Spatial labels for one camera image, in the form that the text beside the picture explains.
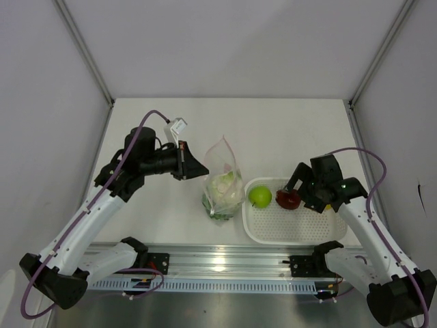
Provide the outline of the pale green cabbage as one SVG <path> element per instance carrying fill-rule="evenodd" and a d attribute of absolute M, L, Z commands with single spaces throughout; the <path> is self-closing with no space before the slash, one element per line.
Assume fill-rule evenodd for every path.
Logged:
<path fill-rule="evenodd" d="M 243 183 L 240 172 L 215 175 L 206 186 L 209 200 L 217 203 L 239 204 L 243 196 Z"/>

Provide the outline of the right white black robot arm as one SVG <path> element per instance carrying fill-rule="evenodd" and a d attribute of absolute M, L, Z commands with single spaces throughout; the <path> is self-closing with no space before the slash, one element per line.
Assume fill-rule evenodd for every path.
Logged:
<path fill-rule="evenodd" d="M 422 326 L 428 327 L 436 277 L 429 269 L 420 270 L 395 242 L 373 209 L 373 191 L 366 191 L 357 178 L 344 178 L 333 153 L 299 163 L 284 190 L 296 192 L 314 212 L 330 206 L 352 229 L 370 261 L 366 264 L 339 241 L 329 241 L 313 248 L 309 268 L 301 257 L 290 257 L 292 275 L 338 275 L 366 298 L 380 325 L 422 316 Z"/>

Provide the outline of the clear pink zip top bag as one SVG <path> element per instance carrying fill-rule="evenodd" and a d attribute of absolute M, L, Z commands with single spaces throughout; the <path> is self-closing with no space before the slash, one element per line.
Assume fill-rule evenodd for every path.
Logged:
<path fill-rule="evenodd" d="M 238 214 L 245 192 L 240 168 L 226 138 L 206 152 L 203 164 L 209 170 L 201 196 L 205 212 L 218 223 L 229 221 Z"/>

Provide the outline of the green lettuce leaf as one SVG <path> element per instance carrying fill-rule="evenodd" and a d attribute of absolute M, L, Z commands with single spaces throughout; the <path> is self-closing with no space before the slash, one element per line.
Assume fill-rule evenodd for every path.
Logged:
<path fill-rule="evenodd" d="M 228 221 L 238 210 L 237 204 L 211 202 L 206 194 L 202 195 L 201 202 L 209 218 L 218 221 Z"/>

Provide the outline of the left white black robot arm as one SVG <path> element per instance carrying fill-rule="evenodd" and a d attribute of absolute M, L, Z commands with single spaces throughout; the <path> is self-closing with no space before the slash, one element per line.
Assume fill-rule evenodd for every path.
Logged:
<path fill-rule="evenodd" d="M 133 128 L 124 147 L 100 170 L 82 208 L 40 253 L 26 253 L 20 268 L 32 287 L 63 310 L 78 303 L 90 285 L 114 273 L 156 273 L 147 246 L 130 236 L 92 259 L 85 259 L 85 251 L 146 177 L 171 174 L 176 180 L 190 180 L 208 173 L 186 141 L 157 148 L 155 130 Z"/>

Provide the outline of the green apple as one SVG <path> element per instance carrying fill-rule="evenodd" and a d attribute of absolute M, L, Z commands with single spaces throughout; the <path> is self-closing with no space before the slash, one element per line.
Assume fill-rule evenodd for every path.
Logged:
<path fill-rule="evenodd" d="M 266 186 L 256 186 L 249 191 L 248 199 L 253 207 L 266 208 L 272 201 L 272 193 Z"/>

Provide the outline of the red apple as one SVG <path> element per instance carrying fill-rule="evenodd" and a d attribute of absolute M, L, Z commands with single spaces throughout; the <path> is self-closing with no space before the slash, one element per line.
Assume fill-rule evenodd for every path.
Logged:
<path fill-rule="evenodd" d="M 296 210 L 301 203 L 301 198 L 295 189 L 291 191 L 286 191 L 285 189 L 278 190 L 275 200 L 281 208 L 286 210 Z"/>

